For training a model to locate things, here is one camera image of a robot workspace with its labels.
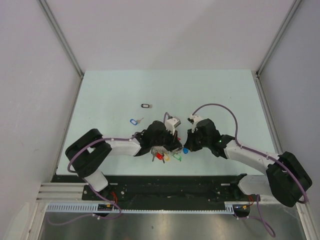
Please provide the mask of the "metal keyring holder red handle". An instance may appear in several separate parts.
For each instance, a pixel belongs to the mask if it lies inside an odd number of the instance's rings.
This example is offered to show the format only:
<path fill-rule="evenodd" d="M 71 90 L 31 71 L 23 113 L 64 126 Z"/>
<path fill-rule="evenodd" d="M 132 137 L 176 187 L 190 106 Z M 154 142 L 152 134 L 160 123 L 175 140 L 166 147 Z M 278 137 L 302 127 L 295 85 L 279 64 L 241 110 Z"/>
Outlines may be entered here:
<path fill-rule="evenodd" d="M 171 155 L 173 155 L 174 153 L 180 154 L 180 153 L 182 152 L 182 149 L 181 149 L 180 151 L 170 152 L 170 151 L 167 151 L 163 146 L 154 146 L 154 147 L 151 148 L 150 152 L 151 152 L 151 151 L 154 152 L 155 155 L 156 155 L 157 153 L 160 153 L 160 154 L 162 154 L 162 155 L 164 155 L 164 154 L 171 154 Z"/>

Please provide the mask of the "blue tag key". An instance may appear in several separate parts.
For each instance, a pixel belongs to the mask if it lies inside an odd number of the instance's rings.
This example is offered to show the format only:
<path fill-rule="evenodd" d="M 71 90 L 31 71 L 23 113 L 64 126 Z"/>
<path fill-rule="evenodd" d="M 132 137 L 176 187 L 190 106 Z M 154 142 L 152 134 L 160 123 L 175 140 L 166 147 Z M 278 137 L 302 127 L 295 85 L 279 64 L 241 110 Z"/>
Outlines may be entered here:
<path fill-rule="evenodd" d="M 143 117 L 140 118 L 140 119 L 133 119 L 133 118 L 132 118 L 132 119 L 129 120 L 129 122 L 130 122 L 132 125 L 136 126 L 136 125 L 140 124 L 143 119 L 144 119 Z"/>
<path fill-rule="evenodd" d="M 183 152 L 184 154 L 188 154 L 189 150 L 188 150 L 187 148 L 183 148 L 183 149 L 182 149 L 182 152 Z"/>

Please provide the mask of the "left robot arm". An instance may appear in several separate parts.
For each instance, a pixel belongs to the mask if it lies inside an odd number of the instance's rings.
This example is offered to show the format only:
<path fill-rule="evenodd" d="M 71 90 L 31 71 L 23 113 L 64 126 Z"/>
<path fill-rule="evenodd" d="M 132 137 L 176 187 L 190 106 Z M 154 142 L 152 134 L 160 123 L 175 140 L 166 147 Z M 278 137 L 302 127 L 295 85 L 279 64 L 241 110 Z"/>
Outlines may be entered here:
<path fill-rule="evenodd" d="M 99 167 L 107 156 L 139 157 L 155 147 L 162 147 L 167 152 L 181 150 L 177 131 L 180 124 L 176 117 L 164 122 L 155 120 L 147 129 L 134 133 L 130 138 L 104 137 L 93 128 L 66 149 L 67 170 L 84 179 L 98 199 L 105 200 L 110 196 L 111 188 Z"/>

